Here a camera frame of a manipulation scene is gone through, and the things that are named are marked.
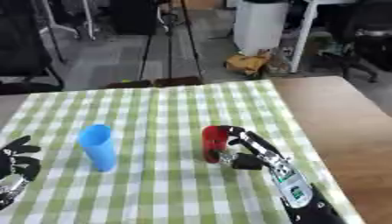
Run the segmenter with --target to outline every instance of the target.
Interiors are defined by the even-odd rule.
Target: blue cup
[[[107,172],[116,164],[110,127],[96,124],[86,127],[79,134],[79,144],[100,172]]]

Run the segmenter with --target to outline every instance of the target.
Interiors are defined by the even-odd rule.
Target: green checkered tablecloth
[[[76,143],[93,123],[113,130],[118,161],[110,172],[96,171]],[[200,133],[211,124],[266,137],[294,158],[347,223],[363,223],[266,80],[31,94],[0,144],[31,135],[42,147],[34,155],[42,170],[0,211],[0,223],[290,223],[266,170],[203,161]]]

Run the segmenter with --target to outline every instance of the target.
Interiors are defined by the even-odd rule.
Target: office chair
[[[24,77],[21,82],[2,83],[0,95],[57,92],[64,81],[52,67],[34,19],[30,1],[2,0],[0,3],[0,76]],[[51,74],[57,85],[32,82]]]
[[[343,45],[342,54],[324,52],[322,56],[338,62],[346,80],[350,78],[349,69],[356,68],[370,75],[369,82],[377,82],[377,72],[360,60],[363,58],[385,71],[392,70],[388,61],[392,56],[391,12],[391,0],[359,0],[339,7],[331,14],[326,28]]]

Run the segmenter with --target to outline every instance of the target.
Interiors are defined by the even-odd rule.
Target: floor
[[[200,56],[200,64],[204,70],[205,83],[246,80],[241,74],[228,72],[223,61],[236,51],[232,39],[210,39],[224,36],[233,23],[233,12],[226,10],[193,10],[191,11],[192,28],[196,40],[196,48]],[[96,41],[84,38],[75,40],[72,34],[56,31],[62,54],[67,58],[66,65],[59,63],[53,54],[53,44],[45,35],[45,45],[53,54],[54,65],[66,82],[66,90],[83,90],[102,88],[112,82],[135,81],[138,77],[142,53],[146,41],[143,36],[115,36],[107,28],[102,27]],[[193,52],[184,25],[176,27],[174,36],[173,76],[197,75],[193,61]],[[167,77],[167,44],[162,30],[154,37],[145,79]],[[338,72],[309,72],[306,60],[302,71],[298,74],[284,75],[294,78],[304,76],[334,75]],[[366,97],[377,104],[383,111],[392,116],[392,75],[380,72],[380,80],[370,84],[366,82],[364,73],[353,71],[350,82]]]

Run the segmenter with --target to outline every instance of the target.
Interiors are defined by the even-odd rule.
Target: robotic arm
[[[321,192],[314,185],[308,184],[305,176],[277,148],[254,132],[222,125],[206,127],[202,135],[203,155],[208,163],[222,163],[243,170],[268,167],[292,223],[345,223]],[[228,137],[236,137],[228,144],[242,144],[252,154],[230,154],[226,150]]]
[[[0,179],[3,181],[12,174],[20,178],[12,186],[0,185],[0,210],[14,202],[14,199],[32,182],[40,171],[39,160],[33,157],[19,156],[22,153],[38,152],[38,146],[25,145],[30,136],[23,136],[0,149]]]

